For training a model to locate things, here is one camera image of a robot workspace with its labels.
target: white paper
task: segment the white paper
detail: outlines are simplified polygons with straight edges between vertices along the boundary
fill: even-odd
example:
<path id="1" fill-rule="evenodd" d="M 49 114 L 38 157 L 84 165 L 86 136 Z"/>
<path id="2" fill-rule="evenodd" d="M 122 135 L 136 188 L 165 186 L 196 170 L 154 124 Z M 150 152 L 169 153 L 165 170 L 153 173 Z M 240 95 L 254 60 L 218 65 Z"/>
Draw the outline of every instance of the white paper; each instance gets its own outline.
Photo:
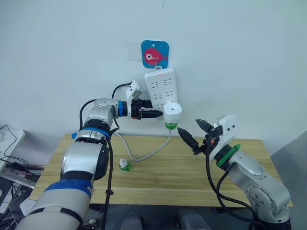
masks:
<path id="1" fill-rule="evenodd" d="M 30 209 L 33 207 L 35 204 L 36 200 L 29 200 L 28 198 L 24 200 L 20 205 L 20 209 L 23 212 L 23 215 L 26 216 L 28 215 Z"/>
<path id="2" fill-rule="evenodd" d="M 139 42 L 124 41 L 127 51 L 127 60 L 142 62 L 142 49 Z"/>
<path id="3" fill-rule="evenodd" d="M 7 194 L 3 200 L 3 203 L 0 205 L 0 213 L 5 213 L 6 209 L 9 206 L 9 202 L 12 200 L 12 195 Z"/>

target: white cable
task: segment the white cable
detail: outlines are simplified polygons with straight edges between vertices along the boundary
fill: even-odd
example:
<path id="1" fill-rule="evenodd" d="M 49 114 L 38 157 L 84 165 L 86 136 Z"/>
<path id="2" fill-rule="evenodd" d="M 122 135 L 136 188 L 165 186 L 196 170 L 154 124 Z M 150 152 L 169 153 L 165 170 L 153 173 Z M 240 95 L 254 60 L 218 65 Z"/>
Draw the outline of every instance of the white cable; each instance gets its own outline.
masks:
<path id="1" fill-rule="evenodd" d="M 161 150 L 161 149 L 169 142 L 169 140 L 171 139 L 172 132 L 171 132 L 171 130 L 169 130 L 168 139 L 166 140 L 166 142 L 164 142 L 163 145 L 161 145 L 161 146 L 160 146 L 159 148 L 157 148 L 155 151 L 149 153 L 147 156 L 144 156 L 144 157 L 139 158 L 139 159 L 136 159 L 136 158 L 133 157 L 133 155 L 131 154 L 130 148 L 129 148 L 129 146 L 128 146 L 128 143 L 126 142 L 126 140 L 124 139 L 124 137 L 123 137 L 121 134 L 118 134 L 118 133 L 116 133 L 115 135 L 119 136 L 119 137 L 123 140 L 124 145 L 125 145 L 125 147 L 126 147 L 126 149 L 127 149 L 127 152 L 128 152 L 128 154 L 129 154 L 131 160 L 133 160 L 133 161 L 142 161 L 142 160 L 144 160 L 144 159 L 147 159 L 147 158 L 151 157 L 151 156 L 154 155 L 156 152 L 158 152 L 159 150 Z"/>
<path id="2" fill-rule="evenodd" d="M 13 218 L 13 217 L 7 217 L 7 218 L 4 218 L 2 221 L 6 220 L 6 219 L 11 219 L 11 218 Z"/>
<path id="3" fill-rule="evenodd" d="M 15 223 L 15 220 L 13 221 L 13 223 L 12 224 L 10 224 L 5 230 L 8 230 L 8 229 L 11 229 L 12 227 L 12 225 Z"/>

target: pink fish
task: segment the pink fish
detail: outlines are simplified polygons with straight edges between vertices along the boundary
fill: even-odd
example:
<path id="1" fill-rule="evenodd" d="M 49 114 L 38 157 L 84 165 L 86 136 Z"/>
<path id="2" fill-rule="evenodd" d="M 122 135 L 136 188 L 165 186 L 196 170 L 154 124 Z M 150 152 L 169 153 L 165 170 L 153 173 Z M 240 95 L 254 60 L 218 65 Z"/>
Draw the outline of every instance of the pink fish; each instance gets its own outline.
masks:
<path id="1" fill-rule="evenodd" d="M 154 66 L 156 64 L 156 61 L 157 64 L 159 64 L 159 62 L 163 59 L 167 59 L 167 56 L 162 56 L 159 50 L 155 48 L 149 48 L 144 52 L 144 59 L 149 65 Z"/>

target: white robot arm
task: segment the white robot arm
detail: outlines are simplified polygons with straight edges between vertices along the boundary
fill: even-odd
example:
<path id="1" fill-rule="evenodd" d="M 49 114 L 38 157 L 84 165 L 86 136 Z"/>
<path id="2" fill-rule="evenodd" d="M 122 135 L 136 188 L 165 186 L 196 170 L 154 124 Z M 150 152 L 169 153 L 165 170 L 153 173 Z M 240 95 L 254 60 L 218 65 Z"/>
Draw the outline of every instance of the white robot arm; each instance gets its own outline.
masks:
<path id="1" fill-rule="evenodd" d="M 204 120 L 196 122 L 207 134 L 203 145 L 182 128 L 178 132 L 182 139 L 193 149 L 194 155 L 203 152 L 206 155 L 206 170 L 211 180 L 209 160 L 216 160 L 216 165 L 226 171 L 231 180 L 242 189 L 250 201 L 251 208 L 257 214 L 260 225 L 270 230 L 290 230 L 288 203 L 290 194 L 287 188 L 270 176 L 264 167 L 254 158 L 240 151 L 240 145 L 231 147 L 229 143 L 236 134 L 236 117 L 222 116 L 214 125 Z M 219 198 L 219 191 L 211 181 L 213 190 Z"/>
<path id="2" fill-rule="evenodd" d="M 126 102 L 102 98 L 94 101 L 84 126 L 74 137 L 66 150 L 60 181 L 51 184 L 19 224 L 18 230 L 76 230 L 85 220 L 92 196 L 95 180 L 102 178 L 107 171 L 110 155 L 110 167 L 113 167 L 113 152 L 110 130 L 113 119 L 128 116 L 134 119 L 158 117 L 163 113 L 143 108 L 152 108 L 151 101 Z M 110 168 L 106 203 L 103 217 L 103 228 L 106 222 L 107 206 L 111 191 Z"/>

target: wooden table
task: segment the wooden table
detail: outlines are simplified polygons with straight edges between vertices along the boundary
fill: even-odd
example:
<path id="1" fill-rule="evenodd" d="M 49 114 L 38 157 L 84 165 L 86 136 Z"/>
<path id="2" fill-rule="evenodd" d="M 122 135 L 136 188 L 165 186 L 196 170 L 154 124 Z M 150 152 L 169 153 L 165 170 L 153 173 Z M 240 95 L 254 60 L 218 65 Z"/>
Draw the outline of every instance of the wooden table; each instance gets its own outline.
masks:
<path id="1" fill-rule="evenodd" d="M 135 158 L 140 158 L 161 146 L 166 138 L 125 136 Z M 193 156 L 192 150 L 181 138 L 171 138 L 161 151 L 146 160 L 131 161 L 132 168 L 128 173 L 121 172 L 118 167 L 121 157 L 129 160 L 122 140 L 113 136 L 111 141 L 114 150 L 114 195 L 111 196 L 111 204 L 220 206 L 207 179 L 204 155 Z M 71 142 L 70 134 L 66 134 L 37 182 L 30 199 L 37 200 L 50 184 L 59 180 L 63 153 Z M 237 143 L 241 144 L 241 150 L 256 158 L 269 174 L 280 180 L 261 140 L 235 139 L 231 145 Z M 224 171 L 213 161 L 210 165 L 216 184 Z M 95 191 L 91 203 L 105 202 L 107 177 L 108 174 L 94 183 Z M 221 192 L 249 203 L 244 193 L 229 178 L 223 182 Z M 240 206 L 227 201 L 225 203 L 229 207 Z"/>

